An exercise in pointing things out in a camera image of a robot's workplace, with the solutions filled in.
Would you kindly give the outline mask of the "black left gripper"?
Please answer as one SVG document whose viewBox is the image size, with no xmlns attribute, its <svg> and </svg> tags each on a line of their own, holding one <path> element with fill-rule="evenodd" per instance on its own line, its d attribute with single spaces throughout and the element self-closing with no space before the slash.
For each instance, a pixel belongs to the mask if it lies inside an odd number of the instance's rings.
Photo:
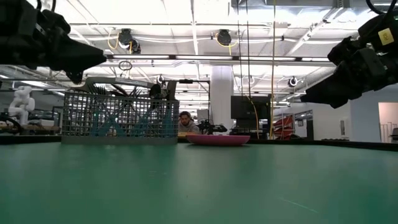
<svg viewBox="0 0 398 224">
<path fill-rule="evenodd" d="M 50 10 L 42 10 L 41 1 L 33 6 L 28 1 L 1 0 L 1 64 L 63 70 L 74 84 L 80 84 L 84 71 L 106 57 L 101 49 L 66 35 L 71 27 L 55 12 L 56 5 L 52 1 Z M 66 34 L 59 35 L 57 27 Z"/>
</svg>

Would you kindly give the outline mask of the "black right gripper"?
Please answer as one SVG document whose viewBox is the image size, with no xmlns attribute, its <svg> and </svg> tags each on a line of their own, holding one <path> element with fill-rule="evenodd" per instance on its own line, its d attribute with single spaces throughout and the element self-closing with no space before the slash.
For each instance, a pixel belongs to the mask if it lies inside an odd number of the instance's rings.
<svg viewBox="0 0 398 224">
<path fill-rule="evenodd" d="M 327 55 L 332 75 L 305 90 L 301 102 L 339 108 L 367 91 L 397 83 L 397 13 L 378 15 L 358 29 L 359 37 L 344 38 Z"/>
</svg>

